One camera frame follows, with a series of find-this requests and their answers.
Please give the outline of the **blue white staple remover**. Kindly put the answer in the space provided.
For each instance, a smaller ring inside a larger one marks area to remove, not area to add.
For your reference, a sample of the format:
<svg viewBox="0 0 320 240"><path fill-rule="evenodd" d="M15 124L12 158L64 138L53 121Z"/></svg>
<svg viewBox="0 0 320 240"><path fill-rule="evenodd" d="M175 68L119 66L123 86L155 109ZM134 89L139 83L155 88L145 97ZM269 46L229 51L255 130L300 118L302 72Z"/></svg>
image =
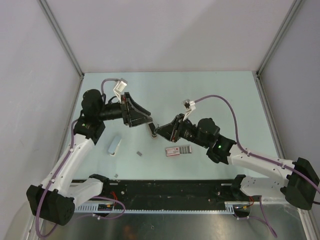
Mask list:
<svg viewBox="0 0 320 240"><path fill-rule="evenodd" d="M121 141L122 141L122 137L120 135L116 135L112 139L112 141L108 147L108 150L107 150L109 155L114 156L117 153L117 150L120 146Z"/></svg>

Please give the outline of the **beige black stapler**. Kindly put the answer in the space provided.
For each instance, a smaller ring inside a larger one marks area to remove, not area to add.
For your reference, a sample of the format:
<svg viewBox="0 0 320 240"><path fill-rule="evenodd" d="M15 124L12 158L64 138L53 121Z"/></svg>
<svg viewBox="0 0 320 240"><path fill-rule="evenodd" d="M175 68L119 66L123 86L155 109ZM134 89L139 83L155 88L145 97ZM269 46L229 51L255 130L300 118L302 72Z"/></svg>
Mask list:
<svg viewBox="0 0 320 240"><path fill-rule="evenodd" d="M151 137L156 138L157 137L156 129L159 127L159 124L154 123L154 122L150 122L150 123L148 123L148 127L151 132Z"/></svg>

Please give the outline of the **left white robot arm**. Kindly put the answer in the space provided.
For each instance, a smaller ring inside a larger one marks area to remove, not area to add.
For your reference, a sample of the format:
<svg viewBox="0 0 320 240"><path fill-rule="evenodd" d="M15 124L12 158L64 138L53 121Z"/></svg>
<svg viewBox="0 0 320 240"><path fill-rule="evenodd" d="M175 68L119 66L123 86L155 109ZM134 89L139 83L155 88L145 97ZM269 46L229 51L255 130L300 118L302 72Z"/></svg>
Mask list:
<svg viewBox="0 0 320 240"><path fill-rule="evenodd" d="M104 132L105 121L122 119L130 128L153 121L151 113L137 104L129 92L122 94L118 102L106 103L99 90L90 89L83 94L81 107L79 118L71 125L67 150L38 186L27 189L31 212L37 220L64 226L83 203L94 197L105 200L110 196L111 188L104 184L106 177L100 175L71 186L78 168Z"/></svg>

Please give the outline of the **red white staple box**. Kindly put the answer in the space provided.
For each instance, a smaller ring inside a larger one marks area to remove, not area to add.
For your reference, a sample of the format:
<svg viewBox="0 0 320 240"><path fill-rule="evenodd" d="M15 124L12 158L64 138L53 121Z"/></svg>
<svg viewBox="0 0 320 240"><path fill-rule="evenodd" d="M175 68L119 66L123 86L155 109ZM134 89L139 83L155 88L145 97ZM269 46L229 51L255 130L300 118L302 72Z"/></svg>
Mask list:
<svg viewBox="0 0 320 240"><path fill-rule="evenodd" d="M183 146L175 146L169 147L165 149L165 155L167 157L179 156L183 154L191 154L192 147L190 145L183 145Z"/></svg>

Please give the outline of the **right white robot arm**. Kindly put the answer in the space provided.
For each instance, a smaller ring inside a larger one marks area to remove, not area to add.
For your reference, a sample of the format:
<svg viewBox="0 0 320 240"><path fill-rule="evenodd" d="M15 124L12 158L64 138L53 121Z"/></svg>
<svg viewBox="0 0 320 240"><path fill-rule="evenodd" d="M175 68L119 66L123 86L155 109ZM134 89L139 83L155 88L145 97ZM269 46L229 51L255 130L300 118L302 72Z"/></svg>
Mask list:
<svg viewBox="0 0 320 240"><path fill-rule="evenodd" d="M231 196L237 201L247 196L284 198L296 208L312 209L320 179L304 158L293 161L259 156L221 135L211 118L192 124L182 113L172 122L156 127L154 133L173 143L185 139L204 147L214 163L238 166L263 175L262 178L238 175L230 188Z"/></svg>

